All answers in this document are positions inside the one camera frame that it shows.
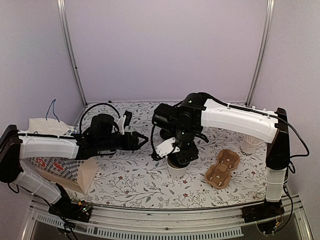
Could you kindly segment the white paper cup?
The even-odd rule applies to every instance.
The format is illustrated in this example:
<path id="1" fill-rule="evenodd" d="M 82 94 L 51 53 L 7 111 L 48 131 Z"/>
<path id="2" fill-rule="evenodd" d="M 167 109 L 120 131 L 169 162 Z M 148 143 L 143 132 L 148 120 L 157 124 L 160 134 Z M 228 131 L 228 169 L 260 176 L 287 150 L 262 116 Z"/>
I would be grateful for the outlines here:
<path id="1" fill-rule="evenodd" d="M 175 181 L 179 180 L 185 175 L 187 167 L 176 167 L 170 162 L 169 159 L 167 159 L 166 161 L 167 161 L 169 175 L 173 180 Z"/>

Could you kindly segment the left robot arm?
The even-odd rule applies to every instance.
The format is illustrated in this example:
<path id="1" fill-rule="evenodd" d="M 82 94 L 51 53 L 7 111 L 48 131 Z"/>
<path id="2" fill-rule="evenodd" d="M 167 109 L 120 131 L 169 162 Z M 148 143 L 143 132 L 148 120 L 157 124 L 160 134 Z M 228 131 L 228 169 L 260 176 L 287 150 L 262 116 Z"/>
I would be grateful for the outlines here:
<path id="1" fill-rule="evenodd" d="M 118 119 L 107 113 L 92 117 L 86 130 L 71 136 L 20 132 L 9 125 L 0 138 L 0 181 L 14 183 L 43 198 L 63 216 L 74 213 L 74 205 L 65 189 L 36 175 L 21 163 L 22 159 L 54 157 L 87 160 L 96 156 L 113 155 L 117 150 L 136 151 L 149 138 L 139 132 L 126 131 L 132 113 L 125 111 Z"/>

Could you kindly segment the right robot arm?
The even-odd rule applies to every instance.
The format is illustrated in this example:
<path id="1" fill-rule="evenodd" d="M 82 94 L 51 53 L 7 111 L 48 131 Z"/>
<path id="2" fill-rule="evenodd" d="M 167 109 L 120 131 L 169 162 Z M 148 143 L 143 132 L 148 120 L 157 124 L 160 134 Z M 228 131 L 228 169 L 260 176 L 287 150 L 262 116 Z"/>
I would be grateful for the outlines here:
<path id="1" fill-rule="evenodd" d="M 158 146 L 152 146 L 152 159 L 159 161 L 167 157 L 178 168 L 186 167 L 199 157 L 194 139 L 208 140 L 202 134 L 204 127 L 241 133 L 266 143 L 265 202 L 259 206 L 258 213 L 262 218 L 269 218 L 278 210 L 286 170 L 293 158 L 289 131 L 295 131 L 288 123 L 285 109 L 256 110 L 198 92 L 190 93 L 175 105 L 161 103 L 154 110 L 152 124 L 171 135 Z"/>

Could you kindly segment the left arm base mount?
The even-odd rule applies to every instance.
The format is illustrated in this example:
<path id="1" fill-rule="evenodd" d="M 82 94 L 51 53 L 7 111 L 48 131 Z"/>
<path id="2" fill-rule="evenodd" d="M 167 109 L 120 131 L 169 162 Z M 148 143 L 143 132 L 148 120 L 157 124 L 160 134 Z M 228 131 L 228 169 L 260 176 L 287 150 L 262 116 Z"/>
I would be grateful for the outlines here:
<path id="1" fill-rule="evenodd" d="M 63 193 L 55 204 L 50 205 L 48 212 L 64 219 L 88 223 L 92 214 L 92 206 L 84 200 L 72 202 L 69 195 Z"/>

